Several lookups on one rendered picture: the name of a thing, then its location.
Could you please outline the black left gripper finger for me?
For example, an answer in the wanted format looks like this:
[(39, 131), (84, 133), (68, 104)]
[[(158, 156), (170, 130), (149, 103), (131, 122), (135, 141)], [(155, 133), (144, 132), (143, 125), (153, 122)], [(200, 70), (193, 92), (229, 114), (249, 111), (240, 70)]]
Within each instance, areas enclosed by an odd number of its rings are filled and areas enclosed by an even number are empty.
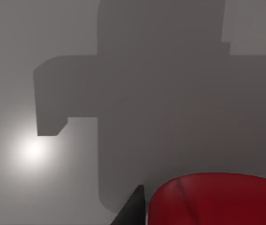
[(146, 225), (146, 201), (144, 185), (138, 185), (111, 225)]

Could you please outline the red cup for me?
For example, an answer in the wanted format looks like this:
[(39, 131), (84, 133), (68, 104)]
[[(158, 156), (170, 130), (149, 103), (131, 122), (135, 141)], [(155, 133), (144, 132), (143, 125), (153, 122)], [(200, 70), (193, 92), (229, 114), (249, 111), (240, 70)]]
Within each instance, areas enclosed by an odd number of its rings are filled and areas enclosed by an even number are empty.
[(266, 225), (266, 178), (227, 172), (173, 178), (154, 192), (147, 225)]

